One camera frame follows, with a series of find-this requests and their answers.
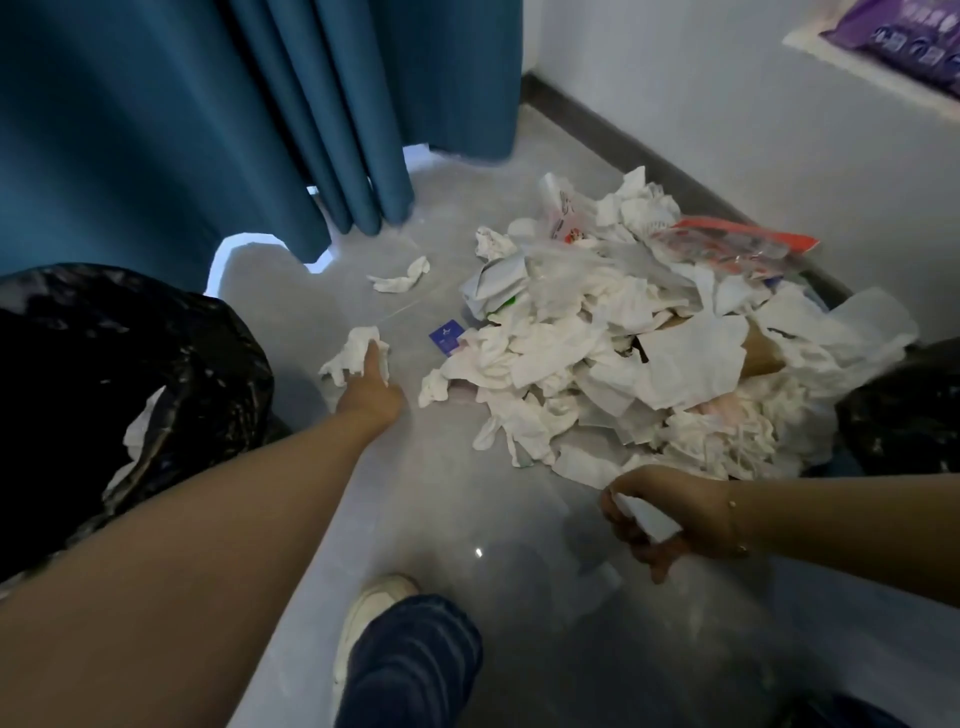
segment small blue card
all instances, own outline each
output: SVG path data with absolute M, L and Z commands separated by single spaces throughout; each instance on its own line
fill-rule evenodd
M 457 338 L 464 332 L 464 328 L 456 321 L 450 319 L 443 326 L 430 334 L 433 343 L 436 344 L 445 356 L 450 356 L 454 350 L 460 346 Z

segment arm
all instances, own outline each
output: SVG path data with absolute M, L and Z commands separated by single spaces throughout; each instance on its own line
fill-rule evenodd
M 642 497 L 684 530 L 650 545 L 611 492 Z M 601 506 L 657 582 L 686 553 L 734 556 L 743 545 L 960 607 L 958 475 L 721 482 L 648 466 L 618 477 Z
M 0 605 L 0 725 L 226 725 L 402 405 L 371 344 L 336 414 L 143 503 L 21 586 Z

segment bracelet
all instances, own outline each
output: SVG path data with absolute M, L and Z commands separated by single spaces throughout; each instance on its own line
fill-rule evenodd
M 740 538 L 739 529 L 736 527 L 736 501 L 733 498 L 728 498 L 727 506 L 730 508 L 730 530 L 733 532 L 733 540 L 736 541 L 736 555 L 737 556 L 746 556 L 750 553 L 750 550 L 747 548 L 747 545 L 743 543 L 743 539 Z

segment hand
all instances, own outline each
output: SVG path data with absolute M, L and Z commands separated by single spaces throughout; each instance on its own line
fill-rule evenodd
M 625 516 L 613 501 L 614 493 L 639 497 L 659 508 L 683 531 L 659 544 L 636 521 Z M 647 465 L 624 473 L 600 496 L 600 508 L 613 534 L 630 546 L 638 561 L 650 565 L 650 577 L 662 584 L 670 567 L 681 556 L 696 553 L 723 558 L 740 555 L 726 481 L 697 477 L 661 465 Z
M 349 378 L 347 390 L 337 402 L 337 414 L 359 418 L 370 427 L 373 439 L 396 422 L 404 403 L 403 391 L 383 380 L 380 349 L 371 340 L 364 356 L 363 374 Z

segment pile of tissues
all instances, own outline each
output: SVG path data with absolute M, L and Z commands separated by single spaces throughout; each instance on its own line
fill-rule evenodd
M 515 467 L 540 461 L 596 488 L 645 464 L 796 476 L 830 459 L 833 405 L 918 336 L 878 289 L 826 312 L 790 280 L 665 255 L 653 235 L 680 209 L 643 168 L 599 202 L 552 175 L 540 191 L 545 219 L 477 231 L 487 263 L 461 291 L 486 324 L 464 332 L 419 397 L 425 407 L 447 399 L 450 381 L 476 385 L 490 416 L 473 447 L 491 448 L 503 429 Z M 773 353 L 758 376 L 744 348 L 752 331 Z M 624 462 L 571 445 L 558 456 L 554 438 L 575 425 L 612 430 Z

